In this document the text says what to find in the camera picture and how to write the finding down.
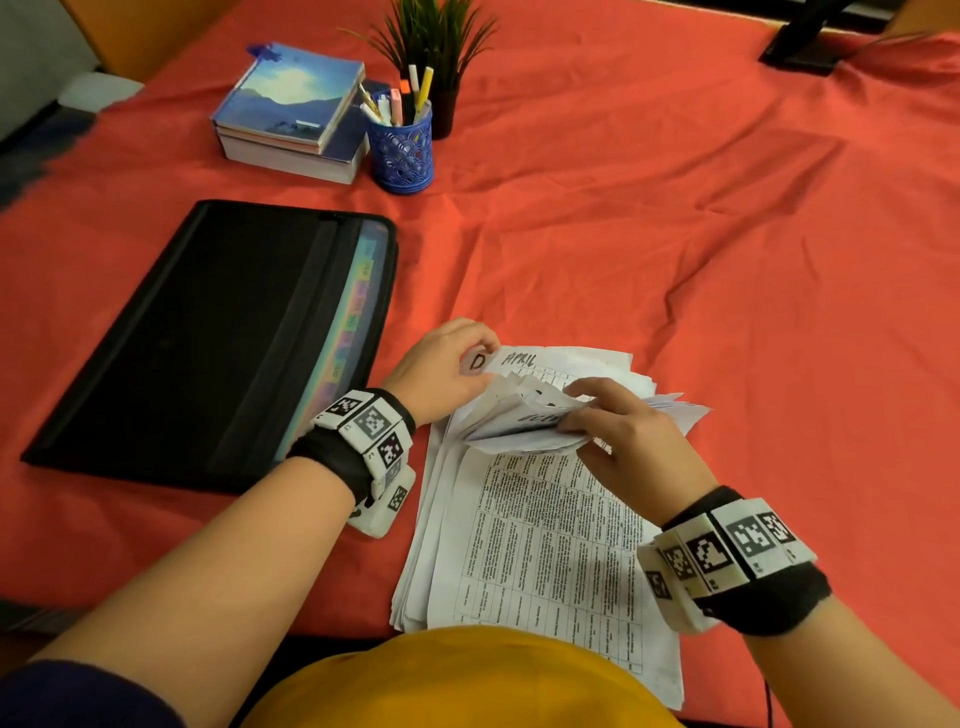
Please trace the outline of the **white flat object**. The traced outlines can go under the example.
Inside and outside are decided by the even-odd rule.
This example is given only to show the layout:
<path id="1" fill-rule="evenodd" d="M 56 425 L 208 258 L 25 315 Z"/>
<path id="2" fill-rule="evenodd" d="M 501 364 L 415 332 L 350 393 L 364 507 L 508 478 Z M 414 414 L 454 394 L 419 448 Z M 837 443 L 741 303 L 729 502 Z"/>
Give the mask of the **white flat object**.
<path id="1" fill-rule="evenodd" d="M 102 71 L 88 71 L 69 80 L 58 94 L 59 106 L 88 114 L 103 110 L 135 97 L 145 87 L 141 81 Z"/>

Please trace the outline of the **right wrist marker band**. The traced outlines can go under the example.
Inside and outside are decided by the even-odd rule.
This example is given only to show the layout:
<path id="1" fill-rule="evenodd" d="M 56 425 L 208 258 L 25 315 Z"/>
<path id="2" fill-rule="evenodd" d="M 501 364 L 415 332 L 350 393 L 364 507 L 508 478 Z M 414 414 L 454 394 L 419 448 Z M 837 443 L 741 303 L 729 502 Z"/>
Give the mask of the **right wrist marker band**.
<path id="1" fill-rule="evenodd" d="M 792 632 L 832 594 L 817 556 L 762 498 L 719 486 L 636 549 L 666 625 L 702 634 Z"/>

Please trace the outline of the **red tablecloth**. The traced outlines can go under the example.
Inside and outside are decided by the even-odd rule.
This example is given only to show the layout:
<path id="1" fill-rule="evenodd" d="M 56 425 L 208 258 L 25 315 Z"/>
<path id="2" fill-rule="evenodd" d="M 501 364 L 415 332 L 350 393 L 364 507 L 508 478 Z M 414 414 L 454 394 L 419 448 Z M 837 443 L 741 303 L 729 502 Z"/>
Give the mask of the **red tablecloth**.
<path id="1" fill-rule="evenodd" d="M 827 78 L 761 22 L 483 0 L 436 176 L 395 197 L 224 159 L 210 116 L 278 42 L 393 68 L 381 0 L 242 0 L 0 212 L 0 599 L 102 601 L 229 504 L 19 456 L 200 200 L 376 213 L 399 261 L 371 378 L 464 316 L 632 354 L 711 412 L 691 442 L 960 702 L 960 32 L 848 35 Z"/>

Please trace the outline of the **orange chair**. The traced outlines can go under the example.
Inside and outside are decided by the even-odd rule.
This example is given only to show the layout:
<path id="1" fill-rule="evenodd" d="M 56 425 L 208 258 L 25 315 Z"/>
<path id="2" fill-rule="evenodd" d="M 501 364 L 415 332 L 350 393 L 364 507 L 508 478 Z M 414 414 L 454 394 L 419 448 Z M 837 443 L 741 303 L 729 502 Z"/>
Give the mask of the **orange chair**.
<path id="1" fill-rule="evenodd" d="M 148 81 L 238 0 L 59 0 L 106 72 Z"/>
<path id="2" fill-rule="evenodd" d="M 904 0 L 882 32 L 884 38 L 960 34 L 960 0 Z"/>

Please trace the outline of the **person's yellow shirt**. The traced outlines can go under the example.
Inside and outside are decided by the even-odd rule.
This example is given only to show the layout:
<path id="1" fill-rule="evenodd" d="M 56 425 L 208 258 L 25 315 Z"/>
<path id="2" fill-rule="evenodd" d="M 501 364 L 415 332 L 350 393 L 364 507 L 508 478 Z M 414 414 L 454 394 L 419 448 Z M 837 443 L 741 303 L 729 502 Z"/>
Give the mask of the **person's yellow shirt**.
<path id="1" fill-rule="evenodd" d="M 684 728 L 635 676 L 582 647 L 447 627 L 306 665 L 241 728 Z"/>

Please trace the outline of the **thick dark blue book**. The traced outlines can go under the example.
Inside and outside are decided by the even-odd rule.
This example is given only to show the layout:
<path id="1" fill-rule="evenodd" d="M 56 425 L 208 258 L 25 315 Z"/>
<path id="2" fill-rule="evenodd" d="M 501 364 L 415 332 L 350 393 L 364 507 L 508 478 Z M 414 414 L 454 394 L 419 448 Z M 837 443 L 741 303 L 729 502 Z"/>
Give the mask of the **thick dark blue book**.
<path id="1" fill-rule="evenodd" d="M 232 162 L 349 186 L 370 151 L 365 107 L 362 91 L 356 89 L 319 150 L 290 138 L 273 139 L 243 130 L 214 128 L 223 155 Z"/>

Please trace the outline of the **stack of printed paper sheets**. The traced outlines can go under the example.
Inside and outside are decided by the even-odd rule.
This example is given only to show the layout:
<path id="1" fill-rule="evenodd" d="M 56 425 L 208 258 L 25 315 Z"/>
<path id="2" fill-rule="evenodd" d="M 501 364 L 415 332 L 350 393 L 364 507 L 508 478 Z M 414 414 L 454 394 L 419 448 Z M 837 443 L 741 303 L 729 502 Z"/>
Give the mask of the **stack of printed paper sheets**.
<path id="1" fill-rule="evenodd" d="M 679 636 L 657 601 L 665 568 L 646 575 L 637 547 L 660 532 L 607 491 L 556 430 L 581 378 L 626 386 L 687 434 L 710 408 L 658 394 L 625 352 L 577 346 L 477 347 L 467 375 L 495 374 L 485 394 L 430 429 L 414 538 L 390 603 L 412 634 L 495 625 L 599 654 L 667 708 L 685 700 Z"/>

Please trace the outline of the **black monitor stand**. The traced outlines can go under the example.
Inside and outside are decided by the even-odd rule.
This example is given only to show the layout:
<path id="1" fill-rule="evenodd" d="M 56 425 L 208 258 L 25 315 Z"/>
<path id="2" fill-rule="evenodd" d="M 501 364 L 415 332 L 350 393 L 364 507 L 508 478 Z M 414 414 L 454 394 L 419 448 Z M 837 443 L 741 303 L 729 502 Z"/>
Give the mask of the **black monitor stand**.
<path id="1" fill-rule="evenodd" d="M 828 77 L 835 67 L 880 43 L 879 40 L 845 45 L 824 30 L 849 6 L 866 5 L 887 14 L 882 28 L 906 4 L 906 0 L 802 0 L 797 13 L 782 25 L 758 57 L 765 67 L 778 71 L 797 72 Z"/>

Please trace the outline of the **person's left forearm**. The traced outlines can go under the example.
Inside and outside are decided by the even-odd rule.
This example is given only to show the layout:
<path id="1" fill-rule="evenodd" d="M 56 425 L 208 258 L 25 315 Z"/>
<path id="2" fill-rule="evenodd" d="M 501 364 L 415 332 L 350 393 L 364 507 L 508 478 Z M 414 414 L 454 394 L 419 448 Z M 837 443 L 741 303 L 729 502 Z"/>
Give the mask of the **person's left forearm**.
<path id="1" fill-rule="evenodd" d="M 119 675 L 188 728 L 227 728 L 354 511 L 327 467 L 284 461 L 36 653 Z"/>

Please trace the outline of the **black plant pot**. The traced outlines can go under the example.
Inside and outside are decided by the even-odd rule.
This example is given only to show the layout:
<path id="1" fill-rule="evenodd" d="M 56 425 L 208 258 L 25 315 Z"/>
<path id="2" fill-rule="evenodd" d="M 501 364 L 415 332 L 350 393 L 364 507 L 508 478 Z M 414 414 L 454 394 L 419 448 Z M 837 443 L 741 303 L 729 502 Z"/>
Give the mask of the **black plant pot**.
<path id="1" fill-rule="evenodd" d="M 450 137 L 457 109 L 460 91 L 460 82 L 456 81 L 450 88 L 433 87 L 430 91 L 431 102 L 431 130 L 433 141 L 446 140 Z"/>

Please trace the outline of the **person's right hand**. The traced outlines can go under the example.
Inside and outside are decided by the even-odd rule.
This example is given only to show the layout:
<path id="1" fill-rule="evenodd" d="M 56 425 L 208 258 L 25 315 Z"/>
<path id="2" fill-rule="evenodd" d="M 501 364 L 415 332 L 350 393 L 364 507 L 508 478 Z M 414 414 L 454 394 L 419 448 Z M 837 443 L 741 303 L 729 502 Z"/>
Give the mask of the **person's right hand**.
<path id="1" fill-rule="evenodd" d="M 713 492 L 719 481 L 674 420 L 633 395 L 638 400 L 634 484 L 630 488 L 602 486 L 644 520 L 663 528 Z"/>

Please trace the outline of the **person's left hand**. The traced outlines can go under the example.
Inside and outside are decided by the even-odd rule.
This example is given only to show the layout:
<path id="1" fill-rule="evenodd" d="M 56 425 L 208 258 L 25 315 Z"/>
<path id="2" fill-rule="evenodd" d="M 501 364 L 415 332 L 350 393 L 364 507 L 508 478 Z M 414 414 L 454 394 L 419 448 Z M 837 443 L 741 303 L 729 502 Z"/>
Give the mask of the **person's left hand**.
<path id="1" fill-rule="evenodd" d="M 494 374 L 453 373 L 443 352 L 443 325 L 427 332 L 392 369 L 380 387 L 409 412 L 414 427 L 449 416 L 481 396 Z"/>

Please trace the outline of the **person's dark blue sleeve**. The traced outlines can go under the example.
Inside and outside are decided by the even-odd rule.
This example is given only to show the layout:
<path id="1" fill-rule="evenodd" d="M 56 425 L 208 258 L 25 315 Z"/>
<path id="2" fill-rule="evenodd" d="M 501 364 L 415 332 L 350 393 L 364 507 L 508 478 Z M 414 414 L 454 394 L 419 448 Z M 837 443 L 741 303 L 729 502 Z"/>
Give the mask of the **person's dark blue sleeve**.
<path id="1" fill-rule="evenodd" d="M 77 661 L 30 661 L 0 678 L 0 728 L 186 728 L 150 689 Z"/>

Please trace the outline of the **blue mesh pen holder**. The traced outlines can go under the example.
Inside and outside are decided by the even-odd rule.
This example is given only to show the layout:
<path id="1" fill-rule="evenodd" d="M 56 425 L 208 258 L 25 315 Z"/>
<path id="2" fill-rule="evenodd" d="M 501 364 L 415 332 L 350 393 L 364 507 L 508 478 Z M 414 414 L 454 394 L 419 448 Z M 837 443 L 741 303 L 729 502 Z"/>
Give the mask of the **blue mesh pen holder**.
<path id="1" fill-rule="evenodd" d="M 379 188 L 408 196 L 426 190 L 434 181 L 433 110 L 426 102 L 415 122 L 391 127 L 366 119 L 370 175 Z"/>

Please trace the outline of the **black zip file folder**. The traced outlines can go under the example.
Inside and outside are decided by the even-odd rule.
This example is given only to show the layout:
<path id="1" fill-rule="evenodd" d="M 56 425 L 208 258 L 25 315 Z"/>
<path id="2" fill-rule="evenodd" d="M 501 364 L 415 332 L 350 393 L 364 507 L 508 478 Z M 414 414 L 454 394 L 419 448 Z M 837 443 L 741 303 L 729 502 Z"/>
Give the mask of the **black zip file folder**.
<path id="1" fill-rule="evenodd" d="M 399 255 L 378 214 L 197 202 L 21 461 L 243 494 L 368 385 Z"/>

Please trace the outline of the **left wrist marker band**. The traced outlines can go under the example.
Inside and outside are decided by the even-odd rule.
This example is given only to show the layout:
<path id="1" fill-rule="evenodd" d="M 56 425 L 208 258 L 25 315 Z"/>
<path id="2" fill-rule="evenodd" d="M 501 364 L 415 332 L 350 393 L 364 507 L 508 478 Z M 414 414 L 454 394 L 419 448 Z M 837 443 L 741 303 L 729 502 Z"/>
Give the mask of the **left wrist marker band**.
<path id="1" fill-rule="evenodd" d="M 311 420 L 287 458 L 311 460 L 342 480 L 355 501 L 348 525 L 381 539 L 415 484 L 413 426 L 409 411 L 388 391 L 351 390 Z"/>

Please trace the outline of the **person's right forearm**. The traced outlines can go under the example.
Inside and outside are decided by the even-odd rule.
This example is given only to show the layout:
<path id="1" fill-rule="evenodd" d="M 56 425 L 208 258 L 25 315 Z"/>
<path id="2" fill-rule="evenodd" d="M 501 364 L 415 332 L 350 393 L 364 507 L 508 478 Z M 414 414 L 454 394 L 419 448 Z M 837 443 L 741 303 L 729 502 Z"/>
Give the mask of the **person's right forearm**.
<path id="1" fill-rule="evenodd" d="M 960 728 L 960 709 L 836 596 L 744 642 L 792 728 Z"/>

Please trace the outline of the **blue sky cover book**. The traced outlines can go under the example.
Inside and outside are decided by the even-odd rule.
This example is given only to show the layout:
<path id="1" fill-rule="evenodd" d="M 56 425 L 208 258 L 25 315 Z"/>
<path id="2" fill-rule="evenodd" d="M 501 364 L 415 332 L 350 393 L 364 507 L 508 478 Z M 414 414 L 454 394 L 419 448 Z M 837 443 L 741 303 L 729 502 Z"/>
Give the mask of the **blue sky cover book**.
<path id="1" fill-rule="evenodd" d="M 366 78 L 363 61 L 271 43 L 280 62 L 253 61 L 211 116 L 213 126 L 320 150 Z"/>

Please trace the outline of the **wrist marker band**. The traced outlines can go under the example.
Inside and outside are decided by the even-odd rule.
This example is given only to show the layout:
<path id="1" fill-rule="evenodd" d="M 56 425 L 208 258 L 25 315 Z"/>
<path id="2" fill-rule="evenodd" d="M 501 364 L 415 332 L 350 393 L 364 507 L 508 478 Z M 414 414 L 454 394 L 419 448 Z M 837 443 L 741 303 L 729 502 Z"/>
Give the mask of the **wrist marker band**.
<path id="1" fill-rule="evenodd" d="M 311 420 L 287 458 L 311 460 L 342 480 L 355 501 L 348 525 L 381 539 L 415 484 L 413 426 L 409 411 L 388 391 L 351 390 Z"/>
<path id="2" fill-rule="evenodd" d="M 636 549 L 666 625 L 702 634 L 792 632 L 832 594 L 817 556 L 762 498 L 719 486 Z"/>

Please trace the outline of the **green artificial plant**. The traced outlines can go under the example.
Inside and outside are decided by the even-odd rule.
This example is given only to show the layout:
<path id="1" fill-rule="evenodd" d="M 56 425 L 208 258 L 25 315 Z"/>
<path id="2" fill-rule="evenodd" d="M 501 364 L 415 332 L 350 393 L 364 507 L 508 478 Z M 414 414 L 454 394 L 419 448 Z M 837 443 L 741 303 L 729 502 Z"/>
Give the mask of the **green artificial plant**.
<path id="1" fill-rule="evenodd" d="M 490 49 L 499 19 L 479 0 L 390 0 L 379 23 L 368 30 L 342 29 L 381 54 L 400 78 L 426 79 L 433 69 L 430 92 L 459 91 L 474 58 Z"/>

